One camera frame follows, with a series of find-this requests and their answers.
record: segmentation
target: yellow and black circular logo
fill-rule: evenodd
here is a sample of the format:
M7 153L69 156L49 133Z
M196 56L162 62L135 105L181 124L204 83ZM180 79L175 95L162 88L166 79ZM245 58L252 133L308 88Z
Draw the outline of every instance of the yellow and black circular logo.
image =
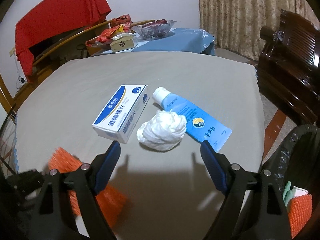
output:
M193 127L195 128L202 128L204 127L204 120L200 117L197 117L192 120L192 124L193 124Z

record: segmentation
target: blue and white box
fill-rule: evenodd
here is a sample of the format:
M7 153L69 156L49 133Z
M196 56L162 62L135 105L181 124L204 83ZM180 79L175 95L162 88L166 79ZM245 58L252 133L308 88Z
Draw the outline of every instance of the blue and white box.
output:
M101 137L127 143L149 100L147 85L121 85L92 127Z

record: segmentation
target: blue tablecloth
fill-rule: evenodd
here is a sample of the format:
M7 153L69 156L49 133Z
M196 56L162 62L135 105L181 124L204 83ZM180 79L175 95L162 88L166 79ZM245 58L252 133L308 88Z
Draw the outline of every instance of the blue tablecloth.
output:
M139 41L137 47L116 53L131 51L188 51L214 55L215 38L204 30L172 28L165 38L152 41L142 41L137 33L136 35ZM111 50L99 51L93 56L111 53L113 53Z

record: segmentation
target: white crumpled cloth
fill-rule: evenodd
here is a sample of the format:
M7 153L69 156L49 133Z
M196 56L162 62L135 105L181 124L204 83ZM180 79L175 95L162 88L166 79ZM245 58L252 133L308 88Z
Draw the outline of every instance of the white crumpled cloth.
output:
M182 140L186 125L185 116L158 110L149 122L141 125L137 138L140 143L152 149L168 151Z

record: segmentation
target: brown patterned curtain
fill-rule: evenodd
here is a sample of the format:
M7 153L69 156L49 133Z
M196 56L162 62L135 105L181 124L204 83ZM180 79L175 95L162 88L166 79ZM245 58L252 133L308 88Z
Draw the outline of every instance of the brown patterned curtain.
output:
M216 44L258 60L264 41L263 25L276 30L281 8L300 14L319 28L306 0L199 0L200 28L213 34Z

